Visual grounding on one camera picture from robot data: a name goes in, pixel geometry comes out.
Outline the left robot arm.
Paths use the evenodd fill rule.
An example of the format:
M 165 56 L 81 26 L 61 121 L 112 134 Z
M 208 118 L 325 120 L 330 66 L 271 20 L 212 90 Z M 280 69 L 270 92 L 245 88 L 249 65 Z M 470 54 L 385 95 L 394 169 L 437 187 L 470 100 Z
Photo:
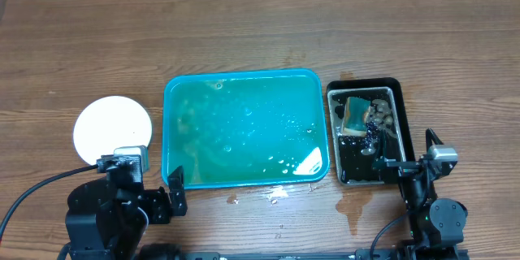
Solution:
M 73 259 L 185 259 L 175 244 L 139 246 L 151 225 L 187 214 L 184 168 L 167 178 L 168 190 L 146 189 L 139 167 L 108 167 L 106 177 L 74 189 L 65 223 Z

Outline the white plate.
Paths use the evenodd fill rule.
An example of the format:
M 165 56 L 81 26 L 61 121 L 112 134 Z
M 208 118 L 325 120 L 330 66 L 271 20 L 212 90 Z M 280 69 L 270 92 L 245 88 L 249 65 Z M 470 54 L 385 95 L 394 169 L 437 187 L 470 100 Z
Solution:
M 78 116 L 72 140 L 80 158 L 89 165 L 120 147 L 149 146 L 153 128 L 150 115 L 129 97 L 100 98 Z

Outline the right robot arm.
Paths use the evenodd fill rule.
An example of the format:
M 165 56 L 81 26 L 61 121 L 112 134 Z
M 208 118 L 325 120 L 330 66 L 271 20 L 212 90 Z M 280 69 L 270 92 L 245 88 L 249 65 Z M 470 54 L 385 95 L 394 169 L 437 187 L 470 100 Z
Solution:
M 379 134 L 372 169 L 385 183 L 399 186 L 406 213 L 383 227 L 368 252 L 369 259 L 467 259 L 468 252 L 457 249 L 464 241 L 468 211 L 458 201 L 439 198 L 434 181 L 448 176 L 458 162 L 457 151 L 444 144 L 435 132 L 426 130 L 427 152 L 417 161 L 397 161 L 387 157 L 387 133 Z M 409 220 L 411 238 L 394 249 L 377 250 L 382 235 L 395 224 Z

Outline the teal plastic tray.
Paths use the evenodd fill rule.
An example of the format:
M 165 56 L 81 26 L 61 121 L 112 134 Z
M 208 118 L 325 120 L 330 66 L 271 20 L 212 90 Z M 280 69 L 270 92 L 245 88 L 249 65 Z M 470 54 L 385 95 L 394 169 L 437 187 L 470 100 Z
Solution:
M 315 182 L 330 165 L 310 69 L 184 75 L 164 89 L 162 177 L 183 167 L 186 189 Z

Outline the green yellow sponge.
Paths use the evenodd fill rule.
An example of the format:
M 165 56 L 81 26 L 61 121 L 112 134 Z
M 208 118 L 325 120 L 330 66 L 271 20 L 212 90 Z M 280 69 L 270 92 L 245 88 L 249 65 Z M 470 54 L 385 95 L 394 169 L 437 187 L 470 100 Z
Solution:
M 371 103 L 359 97 L 348 97 L 344 110 L 341 134 L 352 137 L 364 137 L 367 132 L 366 122 Z

